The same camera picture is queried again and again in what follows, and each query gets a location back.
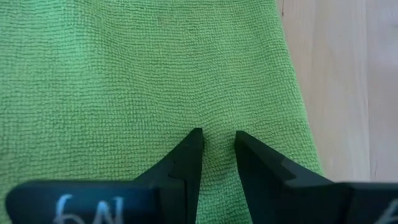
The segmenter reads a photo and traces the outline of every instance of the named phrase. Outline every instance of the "green microfiber towel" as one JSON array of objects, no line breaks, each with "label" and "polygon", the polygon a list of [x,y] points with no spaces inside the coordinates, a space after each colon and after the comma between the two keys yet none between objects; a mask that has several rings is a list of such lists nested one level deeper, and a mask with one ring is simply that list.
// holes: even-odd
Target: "green microfiber towel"
[{"label": "green microfiber towel", "polygon": [[321,172],[275,0],[2,0],[0,46],[2,201],[32,179],[131,180],[195,127],[198,223],[251,222],[236,130]]}]

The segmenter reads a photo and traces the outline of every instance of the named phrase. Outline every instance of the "wooden floor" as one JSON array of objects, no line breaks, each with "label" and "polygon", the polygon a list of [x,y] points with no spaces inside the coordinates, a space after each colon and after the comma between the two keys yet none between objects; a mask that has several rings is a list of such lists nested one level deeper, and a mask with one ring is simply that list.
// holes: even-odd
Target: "wooden floor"
[{"label": "wooden floor", "polygon": [[278,4],[326,176],[398,181],[398,1]]}]

